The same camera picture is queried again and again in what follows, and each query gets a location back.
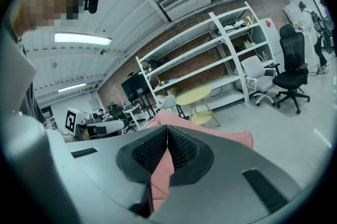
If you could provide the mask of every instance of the brick wall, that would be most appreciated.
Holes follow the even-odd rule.
[[[143,57],[145,54],[150,52],[152,49],[163,44],[165,41],[171,39],[173,36],[185,31],[186,29],[209,19],[208,12],[213,11],[216,15],[219,15],[224,12],[231,11],[236,8],[244,6],[244,1],[247,1],[251,8],[255,11],[259,19],[270,17],[277,30],[279,30],[283,25],[287,23],[287,20],[283,14],[283,7],[289,4],[288,0],[237,0],[229,3],[224,3],[222,5],[216,6],[214,8],[207,9],[203,13],[199,13],[193,17],[190,17],[169,30],[163,32],[152,41],[147,43],[143,48],[141,48],[129,61],[127,61],[122,67],[120,67],[99,89],[98,94],[102,100],[104,106],[107,106],[110,102],[116,104],[122,104],[126,100],[126,96],[121,87],[121,84],[127,80],[127,75],[131,72],[139,71],[139,66],[135,59],[136,56]],[[176,51],[168,54],[169,59],[175,58],[180,54],[184,53],[187,49],[190,50],[202,43],[207,42],[211,39],[211,36],[205,34],[195,40],[189,42],[186,45],[183,45]],[[212,62],[221,59],[221,56],[217,48],[209,49],[208,51],[193,57],[190,60],[185,61],[180,64],[179,67],[173,67],[172,69],[159,75],[161,80],[170,79],[173,77],[181,77],[187,73],[190,73],[194,70],[200,69],[205,65],[208,65]],[[178,91],[185,91],[195,86],[198,86],[202,83],[216,79],[222,75],[226,74],[226,69],[223,64],[215,66],[207,71],[204,71],[198,75],[190,77],[180,83],[176,83]]]

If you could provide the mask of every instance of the ceiling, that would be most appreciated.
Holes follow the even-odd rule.
[[[97,90],[117,66],[175,21],[159,7],[163,0],[99,0],[95,14],[80,13],[78,20],[60,21],[24,35],[28,58],[38,70],[34,90],[41,106]],[[60,31],[87,33],[112,39],[109,46],[54,43]],[[107,49],[101,55],[100,50]],[[58,89],[86,82],[81,90]]]

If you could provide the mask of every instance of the metal shelving unit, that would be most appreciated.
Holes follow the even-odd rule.
[[[236,21],[239,21],[243,15],[245,15],[247,12],[250,13],[250,18],[253,21],[253,24],[247,25],[246,27],[239,28],[237,30],[226,32],[224,27],[229,24],[234,24]],[[263,27],[261,26],[261,22],[257,18],[254,11],[251,9],[249,4],[245,2],[245,6],[242,8],[235,9],[233,11],[229,11],[223,14],[220,14],[218,16],[215,16],[214,13],[209,13],[210,19],[207,19],[197,25],[194,25],[193,27],[187,29],[186,31],[176,35],[175,37],[171,38],[170,40],[167,40],[165,43],[157,47],[156,49],[152,50],[148,54],[146,54],[144,57],[139,59],[136,57],[136,60],[138,62],[138,65],[144,75],[144,78],[146,79],[146,82],[151,90],[151,93],[153,94],[153,97],[155,101],[158,104],[156,93],[159,91],[170,87],[182,80],[188,79],[189,77],[192,77],[196,74],[199,74],[205,70],[208,70],[216,65],[224,64],[228,74],[220,77],[218,79],[212,80],[210,82],[204,83],[201,86],[209,86],[212,90],[215,90],[220,87],[228,87],[230,84],[233,85],[233,87],[227,88],[225,91],[221,91],[216,97],[207,97],[207,102],[209,106],[214,109],[220,106],[227,105],[229,103],[232,103],[234,101],[245,99],[247,102],[249,100],[249,94],[251,92],[248,92],[247,86],[246,86],[246,80],[239,56],[243,55],[249,51],[255,51],[257,54],[258,52],[263,49],[265,53],[268,54],[270,60],[267,62],[263,62],[264,66],[267,66],[273,62],[274,56],[272,52],[272,48],[269,45],[269,41],[267,39],[267,36],[264,32]],[[210,35],[213,37],[212,40],[201,44],[198,47],[195,47],[186,53],[168,61],[167,63],[163,64],[162,66],[156,68],[152,72],[145,73],[144,67],[142,65],[142,62],[147,62],[149,60],[158,60],[160,58],[163,58],[166,54],[174,51],[175,49],[181,47],[182,45],[188,43],[189,41],[200,37],[206,33],[210,33]],[[256,42],[255,45],[244,49],[240,52],[236,52],[235,48],[233,46],[232,40],[243,36],[248,35],[251,42]],[[230,51],[230,54],[226,54],[225,50],[223,48],[223,44],[225,44],[228,47],[228,50]],[[211,64],[202,67],[198,70],[195,70],[187,75],[184,75],[178,79],[174,79],[169,83],[166,83],[161,86],[157,86],[156,88],[152,88],[150,85],[150,79],[153,76],[159,75],[174,66],[178,66],[182,62],[189,60],[198,54],[201,54],[211,48],[217,47],[219,49],[219,52],[221,54],[222,59],[212,62]],[[231,69],[231,66],[229,64],[229,60],[233,60],[235,63],[235,71]]]

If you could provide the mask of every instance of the yellow round table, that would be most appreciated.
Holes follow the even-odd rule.
[[[204,98],[208,96],[210,92],[211,92],[211,88],[208,86],[204,86],[204,87],[200,87],[200,88],[188,91],[177,97],[178,105],[189,105],[190,106],[190,120],[197,125],[205,124],[211,118],[214,118],[214,120],[220,126],[220,123],[216,119],[214,113],[208,106],[207,102],[204,100]],[[204,105],[207,108],[207,111],[196,112],[196,103],[198,101],[201,101],[204,103]]]

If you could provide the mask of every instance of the pink cloth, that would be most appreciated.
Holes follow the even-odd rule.
[[[253,148],[253,139],[251,132],[227,133],[224,131],[207,129],[203,126],[196,125],[191,121],[182,119],[167,110],[160,110],[160,112],[146,126],[146,129],[158,125],[176,125],[187,129],[194,129],[208,133],[210,135],[215,135],[218,137],[223,137],[229,140],[239,142],[251,149]],[[170,176],[173,173],[174,168],[172,158],[170,152],[166,150],[156,170],[151,176],[154,210],[159,208],[159,206],[165,200],[166,196],[169,194]]]

